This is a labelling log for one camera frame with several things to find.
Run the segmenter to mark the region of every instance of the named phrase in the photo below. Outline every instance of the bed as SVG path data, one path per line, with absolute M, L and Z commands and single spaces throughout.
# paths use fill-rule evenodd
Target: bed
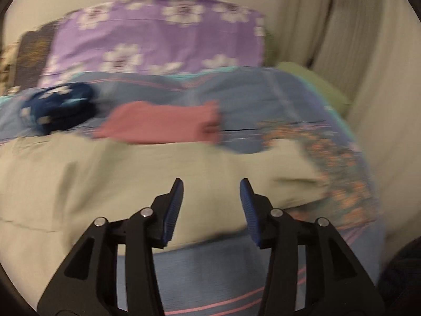
M 376 281 L 384 225 L 364 155 L 346 123 L 305 77 L 260 67 L 265 46 L 260 11 L 220 0 L 101 2 L 104 3 L 67 10 L 69 13 L 63 18 L 44 24 L 21 39 L 16 55 L 20 51 L 20 58 L 31 59 L 22 56 L 28 54 L 22 49 L 32 48 L 38 56 L 31 70 L 20 66 L 19 71 L 16 67 L 14 79 L 19 84 L 13 85 L 13 97 L 1 105 L 3 146 L 17 137 L 41 136 L 39 130 L 22 122 L 21 115 L 22 101 L 39 88 L 48 91 L 72 82 L 92 86 L 99 112 L 68 130 L 87 139 L 115 108 L 126 103 L 198 106 L 217 100 L 223 115 L 219 146 L 250 154 L 270 148 L 276 139 L 293 139 L 302 146 L 308 160 L 329 176 L 330 186 L 322 201 L 294 207 L 289 212 L 304 220 L 328 217 Z M 184 14 L 178 13 L 181 7 Z M 270 28 L 275 21 L 274 13 L 269 14 Z M 111 21 L 114 25 L 108 29 L 101 27 L 101 23 Z M 212 35 L 205 38 L 198 24 L 227 36 L 222 40 Z M 148 42 L 136 43 L 139 37 L 134 37 L 133 29 L 139 29 L 139 25 L 154 25 L 154 32 L 159 30 L 162 37 L 153 39 L 149 26 L 141 27 Z M 84 38 L 83 34 L 89 32 L 91 35 Z M 132 42 L 120 42 L 130 37 Z M 19 223 L 9 219 L 3 223 L 2 231 L 13 232 L 13 222 Z M 39 287 L 48 282 L 63 254 L 57 255 L 47 268 L 29 265 L 16 269 L 19 257 L 23 253 L 29 255 L 31 246 L 19 248 L 13 243 L 12 238 L 2 237 L 0 261 L 19 292 L 35 307 L 42 293 Z M 12 249 L 15 254 L 6 254 Z M 258 251 L 244 232 L 155 254 L 154 260 L 168 314 L 257 312 L 269 255 Z M 126 307 L 123 262 L 124 257 L 120 256 L 117 283 L 122 309 Z M 34 283 L 26 284 L 26 274 L 37 269 Z M 297 308 L 304 301 L 304 263 L 299 268 L 299 285 Z

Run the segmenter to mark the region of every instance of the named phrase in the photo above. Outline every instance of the blue bedsheet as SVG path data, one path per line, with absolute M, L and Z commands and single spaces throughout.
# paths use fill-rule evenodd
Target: blue bedsheet
M 139 100 L 178 106 L 217 100 L 222 114 L 222 146 L 240 153 L 258 152 L 264 148 L 261 122 L 276 120 L 287 125 L 324 125 L 336 145 L 352 148 L 355 152 L 357 166 L 374 196 L 371 206 L 378 210 L 367 165 L 351 131 L 311 86 L 293 75 L 271 68 L 237 68 L 225 73 L 195 75 L 187 80 L 89 72 L 73 82 L 88 82 L 97 94 L 99 114 L 71 130 L 86 136 L 106 120 L 113 108 Z M 18 114 L 22 101 L 33 93 L 34 90 L 26 90 L 0 109 L 0 143 L 17 136 L 39 135 L 26 127 Z M 315 216 L 335 219 L 335 214 L 325 214 L 328 210 L 320 208 L 323 214 Z M 381 219 L 377 217 L 377 221 L 343 230 L 341 234 L 375 281 L 384 240 Z M 165 310 L 169 314 L 191 313 L 193 316 L 255 315 L 268 258 L 268 252 L 258 250 L 246 234 L 155 255 Z M 124 308 L 123 261 L 123 257 L 119 258 L 118 282 L 119 304 Z M 302 267 L 299 281 L 298 304 L 302 305 L 305 282 Z

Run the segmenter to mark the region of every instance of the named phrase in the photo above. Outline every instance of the green cloth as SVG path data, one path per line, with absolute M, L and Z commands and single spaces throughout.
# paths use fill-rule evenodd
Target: green cloth
M 342 116 L 347 114 L 348 109 L 351 106 L 351 101 L 332 84 L 325 81 L 314 71 L 308 70 L 301 65 L 291 62 L 280 63 L 277 68 L 305 80 L 325 98 L 325 100 L 332 106 L 332 108 L 334 108 L 334 110 L 336 110 L 338 114 Z

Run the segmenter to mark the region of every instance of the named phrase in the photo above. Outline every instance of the purple floral pillow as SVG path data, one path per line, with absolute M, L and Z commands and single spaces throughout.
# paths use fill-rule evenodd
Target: purple floral pillow
M 146 75 L 260 66 L 261 13 L 216 0 L 116 0 L 68 14 L 39 87 L 84 71 Z

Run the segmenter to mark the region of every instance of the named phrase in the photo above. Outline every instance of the red cloth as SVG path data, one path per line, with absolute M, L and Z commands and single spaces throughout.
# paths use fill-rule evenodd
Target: red cloth
M 94 138 L 112 138 L 130 144 L 219 141 L 220 118 L 216 102 L 203 106 L 162 106 L 144 101 L 117 107 Z

